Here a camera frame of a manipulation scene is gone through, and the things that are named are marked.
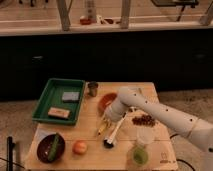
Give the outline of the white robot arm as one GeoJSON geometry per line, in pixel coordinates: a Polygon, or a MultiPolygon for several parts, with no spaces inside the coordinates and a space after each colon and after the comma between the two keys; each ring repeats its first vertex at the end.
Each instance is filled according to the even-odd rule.
{"type": "Polygon", "coordinates": [[[164,104],[151,102],[130,87],[121,87],[118,90],[117,97],[106,107],[104,114],[112,122],[118,122],[129,107],[144,111],[202,151],[213,153],[212,123],[164,104]]]}

